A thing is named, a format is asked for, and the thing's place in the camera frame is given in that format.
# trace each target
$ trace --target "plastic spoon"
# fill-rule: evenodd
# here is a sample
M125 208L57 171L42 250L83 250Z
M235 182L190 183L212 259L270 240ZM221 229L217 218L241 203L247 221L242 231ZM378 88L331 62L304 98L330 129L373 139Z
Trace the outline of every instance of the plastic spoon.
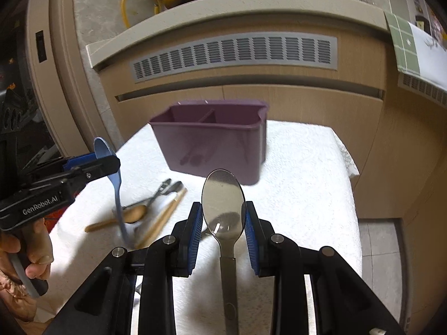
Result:
M95 148L95 155L97 159L109 155L116 156L115 152L110 148L109 144L102 137L96 137L93 146ZM119 229L121 230L122 239L124 240L126 246L128 246L129 248L133 248L133 244L130 241L129 234L126 230L124 219L122 217L121 200L119 197L119 188L121 187L121 170L118 170L115 174L108 175L108 178L115 190L116 217L118 220Z
M245 197L239 182L227 170L208 175L202 191L203 217L220 246L223 310L227 335L239 334L234 245L245 225Z

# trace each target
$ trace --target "wooden spoon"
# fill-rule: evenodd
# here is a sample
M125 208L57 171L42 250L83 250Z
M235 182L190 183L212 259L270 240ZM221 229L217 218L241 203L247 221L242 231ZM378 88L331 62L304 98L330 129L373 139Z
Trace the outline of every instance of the wooden spoon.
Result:
M146 214L147 209L148 208L145 205L138 205L131 209L125 210L124 213L122 214L124 222L130 224L130 223L135 223L136 221L139 221L144 216L144 214ZM113 218L113 219L101 221L99 223L94 223L89 226L86 226L84 231L86 233L93 232L95 230L99 230L102 228L106 228L108 226L112 226L116 223L118 223L117 219Z

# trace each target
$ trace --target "purple utensil holder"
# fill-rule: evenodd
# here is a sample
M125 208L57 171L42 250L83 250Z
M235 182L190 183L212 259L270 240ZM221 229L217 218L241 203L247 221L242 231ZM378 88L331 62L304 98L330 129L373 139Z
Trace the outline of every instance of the purple utensil holder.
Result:
M226 169L253 185L265 161L268 109L251 99L182 101L149 124L171 170L207 177Z

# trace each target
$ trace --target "white towel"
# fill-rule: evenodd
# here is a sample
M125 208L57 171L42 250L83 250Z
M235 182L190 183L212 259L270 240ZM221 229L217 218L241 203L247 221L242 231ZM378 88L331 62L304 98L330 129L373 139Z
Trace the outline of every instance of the white towel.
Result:
M170 171L149 125L119 150L118 157L123 205L148 197L168 177L187 187L188 193L160 237L187 218L193 201L200 201L205 179ZM351 156L331 128L268 121L261 179L243 190L258 216L269 220L277 233L302 247L332 246L361 275L360 238L349 182L356 174ZM57 311L107 253L122 245L117 228L84 233L86 225L110 216L112 206L112 185L100 179L90 183L59 220L51 233L55 261L50 289L39 300L41 306ZM225 334L219 255L216 240L203 239L193 274L173 279L179 335ZM269 334L273 279L254 275L244 234L235 245L235 255L240 333Z

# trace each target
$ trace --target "air vent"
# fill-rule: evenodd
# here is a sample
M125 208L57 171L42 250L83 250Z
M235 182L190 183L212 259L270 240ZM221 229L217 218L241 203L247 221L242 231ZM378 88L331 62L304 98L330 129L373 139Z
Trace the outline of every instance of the air vent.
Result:
M276 64L337 69L337 38L300 32L223 35L173 46L131 62L135 82L221 66Z
M443 107L447 107L447 93L444 90L432 86L419 78L401 73L399 75L398 85L401 88L418 93L419 95L423 95L432 102L435 102Z

